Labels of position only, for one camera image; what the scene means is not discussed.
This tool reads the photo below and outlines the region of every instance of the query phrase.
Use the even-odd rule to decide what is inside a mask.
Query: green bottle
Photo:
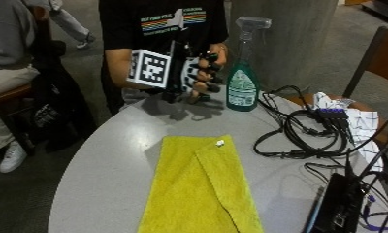
[[[257,29],[269,28],[272,21],[261,17],[240,17],[238,56],[232,68],[226,86],[228,108],[240,112],[252,111],[257,106],[260,85],[249,66],[252,54],[252,34]]]

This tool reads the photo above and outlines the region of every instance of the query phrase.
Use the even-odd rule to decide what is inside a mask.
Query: sneaker
[[[0,163],[0,172],[12,172],[23,163],[25,159],[25,152],[17,141],[12,141],[8,149],[5,150],[4,158]]]
[[[76,48],[79,50],[85,50],[89,48],[89,44],[95,41],[95,36],[91,34],[91,32],[88,33],[87,38],[79,42],[79,44],[76,45]]]

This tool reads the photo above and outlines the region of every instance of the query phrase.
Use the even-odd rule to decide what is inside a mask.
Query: bottle label
[[[253,81],[241,70],[237,70],[229,83],[229,103],[237,106],[253,105],[256,92]]]

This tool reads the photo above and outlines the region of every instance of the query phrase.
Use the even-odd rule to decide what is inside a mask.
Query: gray tabletop
[[[304,169],[308,161],[266,158],[253,152],[256,139],[277,129],[274,120],[257,107],[241,113],[225,107],[225,91],[198,105],[167,104],[157,96],[121,111],[83,144],[57,188],[49,217],[49,233],[136,232],[148,201],[161,138],[167,135],[221,136],[230,134],[248,179],[265,232],[301,232],[317,191],[324,183]],[[280,109],[297,106],[276,97]],[[308,137],[313,145],[324,140]],[[290,151],[297,147],[278,134],[262,151]],[[352,157],[356,170],[366,166]],[[382,203],[374,211],[388,211]],[[373,221],[380,225],[382,218]],[[368,232],[358,227],[358,232]]]

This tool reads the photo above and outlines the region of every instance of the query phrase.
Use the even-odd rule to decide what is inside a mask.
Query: black bag
[[[96,130],[96,123],[76,81],[63,66],[56,53],[36,54],[32,61],[39,75],[31,82],[33,143],[63,138],[71,123],[80,138],[87,139]]]

